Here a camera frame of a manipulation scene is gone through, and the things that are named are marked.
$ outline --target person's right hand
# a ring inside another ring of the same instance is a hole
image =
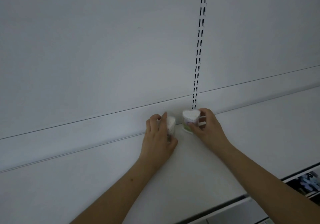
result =
[[[206,124],[196,126],[190,123],[189,127],[192,132],[214,153],[217,153],[225,146],[231,145],[214,113],[207,108],[198,110],[201,112],[201,116],[205,116],[201,117],[199,122],[206,122]]]

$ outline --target hand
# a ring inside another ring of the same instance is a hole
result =
[[[159,128],[157,119],[161,119]],[[139,160],[157,171],[170,158],[178,140],[171,137],[168,142],[167,113],[162,117],[158,114],[151,116],[146,127]]]
[[[207,108],[198,110],[201,112],[201,116],[205,116],[199,119],[199,123],[206,122],[206,124],[198,127],[192,123],[189,124],[192,132],[214,153],[225,146],[231,145],[214,113]]]

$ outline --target perforated vertical strip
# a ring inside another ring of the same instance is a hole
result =
[[[198,37],[197,37],[197,53],[195,58],[195,69],[194,69],[194,83],[193,83],[193,98],[192,98],[192,109],[197,107],[197,95],[198,95],[198,84],[199,84],[199,74],[201,65],[201,50],[202,50],[202,39],[204,34],[204,23],[206,18],[206,5],[207,0],[200,0],[200,14],[199,14],[199,27],[198,27]]]

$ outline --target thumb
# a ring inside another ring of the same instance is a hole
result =
[[[193,123],[189,123],[188,126],[190,127],[191,131],[198,137],[200,137],[200,134],[202,133],[202,130],[196,126]]]
[[[174,151],[174,149],[176,148],[177,144],[178,144],[178,139],[171,136],[170,144],[168,145],[169,149],[171,151]]]

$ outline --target person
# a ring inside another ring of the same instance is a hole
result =
[[[320,208],[235,148],[211,110],[202,108],[200,122],[190,128],[231,170],[243,188],[275,224],[319,223]],[[127,173],[71,223],[122,223],[151,177],[170,158],[178,140],[167,142],[167,113],[146,121],[141,154]]]

